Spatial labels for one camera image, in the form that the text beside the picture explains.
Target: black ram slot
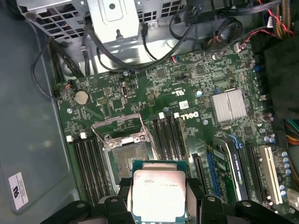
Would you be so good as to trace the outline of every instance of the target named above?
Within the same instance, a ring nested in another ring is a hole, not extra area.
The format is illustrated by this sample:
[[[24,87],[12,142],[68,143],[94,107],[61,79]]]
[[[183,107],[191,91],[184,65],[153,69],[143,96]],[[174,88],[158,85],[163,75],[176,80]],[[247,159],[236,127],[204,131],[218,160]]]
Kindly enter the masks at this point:
[[[99,146],[97,138],[93,138],[93,143],[94,143],[94,146],[96,148],[96,153],[98,155],[98,159],[100,161],[99,165],[100,165],[100,170],[101,170],[101,176],[102,176],[102,179],[103,179],[103,182],[104,182],[104,189],[105,189],[105,192],[106,192],[105,196],[108,196],[108,195],[110,195],[110,189],[109,189],[109,185],[108,185],[108,179],[107,179],[107,176],[106,176],[105,167],[103,165],[103,163],[105,161],[104,161],[103,156],[101,155],[101,147]]]
[[[100,201],[100,199],[103,196],[102,196],[101,190],[100,190],[100,182],[98,181],[98,174],[97,174],[98,172],[97,172],[97,169],[95,166],[95,161],[94,161],[95,158],[93,157],[93,154],[92,154],[92,147],[91,147],[90,141],[89,140],[85,141],[84,146],[86,149],[87,159],[90,164],[91,174],[92,174],[92,178],[93,178],[92,181],[94,184],[94,190],[96,192],[96,195],[94,195],[94,196],[97,199],[97,201]]]
[[[157,120],[153,120],[153,127],[154,127],[155,136],[156,136],[156,140],[157,140],[157,146],[158,146],[157,148],[158,148],[159,157],[162,160],[166,160],[166,157],[165,157],[165,154],[164,154],[164,151],[163,151],[163,147],[162,147],[162,144],[161,144],[161,140],[160,140],[159,129],[158,129],[158,121]]]
[[[168,121],[167,118],[164,119],[163,126],[164,126],[164,130],[166,133],[166,140],[168,142],[168,148],[169,148],[169,152],[171,154],[171,159],[178,160],[178,152],[177,152],[177,148],[174,144],[174,139],[172,136],[171,123]]]
[[[82,176],[82,181],[83,181],[83,184],[84,184],[86,198],[89,202],[92,202],[93,199],[92,199],[91,186],[90,186],[89,181],[88,181],[88,174],[87,174],[87,170],[84,166],[83,158],[80,154],[79,143],[75,142],[73,144],[73,146],[74,146],[76,160],[77,160],[77,163],[78,163],[78,166],[79,166],[80,174]]]
[[[90,168],[90,163],[89,163],[89,160],[87,158],[87,152],[86,152],[86,149],[85,149],[85,146],[84,146],[84,142],[83,141],[80,141],[78,142],[78,147],[79,147],[79,154],[80,154],[80,158],[82,159],[82,163],[83,163],[83,168],[88,176],[88,179],[87,179],[87,184],[88,184],[88,188],[90,189],[90,197],[91,197],[91,204],[93,206],[97,205],[99,201],[97,201],[96,199],[96,191],[94,190],[95,189],[95,184],[94,184],[94,181],[93,181],[93,175],[92,175],[92,171],[91,171],[91,168]]]
[[[180,139],[179,139],[179,134],[178,134],[178,127],[176,126],[176,122],[174,120],[173,115],[169,115],[167,116],[168,122],[170,124],[171,127],[171,131],[172,131],[172,138],[174,141],[174,145],[176,147],[176,151],[178,153],[178,159],[179,160],[184,160],[185,159],[185,153],[184,150],[182,149],[182,145],[180,143]]]
[[[258,171],[258,165],[256,161],[256,153],[252,144],[246,144],[246,152],[249,160],[249,167],[251,170],[252,181],[256,191],[256,197],[260,202],[265,201],[265,194],[263,191],[262,180]]]
[[[158,126],[160,128],[160,133],[161,133],[161,138],[163,141],[162,141],[162,145],[164,145],[164,152],[166,154],[166,159],[167,160],[172,160],[173,159],[173,154],[170,150],[170,146],[168,145],[168,142],[167,142],[167,132],[166,132],[166,127],[165,127],[165,123],[164,121],[162,120],[158,120]]]
[[[197,173],[197,177],[199,179],[199,182],[202,186],[202,189],[205,193],[205,195],[208,195],[208,189],[207,189],[207,185],[206,185],[206,178],[205,178],[205,172],[204,172],[204,168],[202,166],[202,161],[201,161],[201,157],[197,154],[192,154],[193,157],[193,162],[196,168],[196,173]]]

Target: pcie slot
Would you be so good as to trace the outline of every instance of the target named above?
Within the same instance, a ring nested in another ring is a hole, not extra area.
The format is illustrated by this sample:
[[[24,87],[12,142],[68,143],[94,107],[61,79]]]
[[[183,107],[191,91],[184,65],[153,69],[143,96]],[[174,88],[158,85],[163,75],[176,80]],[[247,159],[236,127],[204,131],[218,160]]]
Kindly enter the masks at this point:
[[[156,136],[156,140],[157,140],[158,152],[160,154],[161,159],[166,160],[166,156],[165,156],[163,146],[162,146],[162,143],[161,143],[161,139],[160,139],[161,136],[160,136],[157,120],[153,120],[153,127],[154,127],[155,136]]]
[[[99,146],[97,138],[92,139],[92,144],[95,147],[95,151],[96,151],[97,157],[99,159],[100,174],[101,174],[101,177],[103,179],[103,185],[104,185],[103,189],[105,190],[105,194],[106,194],[105,196],[108,196],[108,195],[110,195],[110,189],[109,189],[108,179],[107,179],[106,172],[105,172],[105,167],[103,165],[104,164],[104,157],[101,154],[101,148]]]
[[[77,164],[79,166],[81,179],[83,181],[83,185],[84,185],[87,200],[89,202],[92,202],[93,198],[91,197],[91,195],[93,195],[93,194],[92,194],[92,191],[91,191],[91,185],[90,185],[89,180],[88,180],[89,178],[88,178],[87,170],[86,170],[86,167],[84,166],[84,161],[83,161],[83,158],[82,158],[81,153],[80,153],[79,143],[75,142],[73,144],[73,147],[74,147],[74,151],[75,151]]]
[[[265,198],[265,194],[263,191],[262,180],[260,178],[260,174],[258,171],[258,165],[257,165],[257,161],[256,161],[256,153],[255,153],[255,150],[254,150],[254,147],[252,144],[246,145],[246,152],[247,152],[247,158],[249,161],[249,167],[251,170],[253,185],[254,185],[254,188],[256,191],[256,198],[260,202],[263,202],[266,198]]]
[[[264,169],[266,182],[268,186],[268,193],[271,196],[271,200],[275,204],[282,204],[283,201],[280,195],[278,178],[277,178],[277,173],[275,169],[271,147],[261,146],[260,153],[263,159],[263,169]]]
[[[174,142],[174,146],[178,155],[178,159],[179,160],[183,160],[184,159],[184,153],[182,150],[182,146],[179,142],[179,136],[178,136],[178,131],[177,131],[177,127],[176,127],[176,123],[175,120],[173,118],[172,115],[167,116],[167,120],[168,120],[168,124],[171,127],[171,133],[172,133],[172,139]]]
[[[86,171],[86,174],[88,176],[88,188],[90,188],[90,192],[91,192],[91,203],[93,206],[95,206],[99,200],[97,200],[96,198],[96,186],[95,186],[95,183],[93,181],[93,174],[92,174],[92,171],[91,171],[91,167],[90,167],[90,162],[87,158],[87,150],[84,146],[84,143],[82,141],[79,141],[77,143],[78,147],[79,147],[79,154],[80,154],[80,158],[82,159],[82,163],[83,163],[83,167]]]
[[[215,195],[220,197],[221,195],[220,195],[220,190],[219,190],[218,183],[217,183],[217,177],[216,177],[216,174],[214,171],[212,154],[210,154],[210,153],[207,154],[207,161],[208,161],[210,173],[212,176],[212,182],[213,182],[213,186],[214,186],[214,190],[215,190]]]
[[[204,173],[204,168],[202,166],[202,161],[201,157],[197,154],[192,154],[193,161],[195,164],[196,172],[197,172],[197,177],[199,179],[199,182],[202,185],[203,191],[205,195],[208,195],[208,189],[206,185],[206,179],[205,179],[205,173]]]

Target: white label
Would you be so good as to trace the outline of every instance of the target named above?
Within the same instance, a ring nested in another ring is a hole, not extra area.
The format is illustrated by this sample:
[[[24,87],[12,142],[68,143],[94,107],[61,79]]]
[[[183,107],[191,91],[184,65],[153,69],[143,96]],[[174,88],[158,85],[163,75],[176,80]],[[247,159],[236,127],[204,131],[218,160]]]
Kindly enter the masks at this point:
[[[221,163],[217,163],[218,164],[218,166],[221,168],[221,169],[223,169],[224,171],[226,171],[226,169],[225,169],[225,166],[223,166]]]
[[[179,102],[178,105],[181,110],[189,108],[189,104],[187,100]]]
[[[198,118],[199,117],[199,114],[198,112],[194,112],[194,113],[189,113],[189,114],[183,114],[181,115],[181,118],[183,120],[188,120],[188,119],[191,119],[191,118]]]
[[[220,159],[224,160],[224,155],[214,149],[214,155],[219,157]]]
[[[22,173],[17,173],[8,179],[11,193],[13,194],[14,205],[17,210],[28,203],[28,197],[22,178]]]

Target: screw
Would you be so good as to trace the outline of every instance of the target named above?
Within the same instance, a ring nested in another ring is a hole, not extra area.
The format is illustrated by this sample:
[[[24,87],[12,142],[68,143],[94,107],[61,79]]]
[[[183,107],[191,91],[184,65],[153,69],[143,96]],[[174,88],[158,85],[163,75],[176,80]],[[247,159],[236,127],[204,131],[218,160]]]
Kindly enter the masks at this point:
[[[251,204],[249,202],[242,202],[242,205],[245,207],[251,207]]]
[[[207,199],[208,199],[209,201],[211,201],[211,202],[216,201],[216,199],[215,199],[214,197],[208,197]]]
[[[266,133],[266,129],[261,128],[261,129],[260,129],[260,133]]]
[[[198,91],[196,92],[196,96],[197,96],[197,97],[201,97],[201,96],[202,96],[202,91],[198,90]]]
[[[140,141],[145,141],[145,136],[144,135],[140,135],[139,139],[140,139]]]
[[[114,147],[114,143],[113,143],[113,142],[110,142],[110,143],[109,143],[109,147],[110,147],[110,148],[113,148],[113,147]]]

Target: connector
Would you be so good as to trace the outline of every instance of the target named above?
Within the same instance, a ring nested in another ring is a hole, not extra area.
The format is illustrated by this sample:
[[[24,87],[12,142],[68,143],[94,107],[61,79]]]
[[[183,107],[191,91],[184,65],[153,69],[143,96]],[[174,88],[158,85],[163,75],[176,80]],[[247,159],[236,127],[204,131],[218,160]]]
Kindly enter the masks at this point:
[[[149,31],[149,24],[146,22],[142,25],[141,37],[145,38],[148,35],[148,31]]]

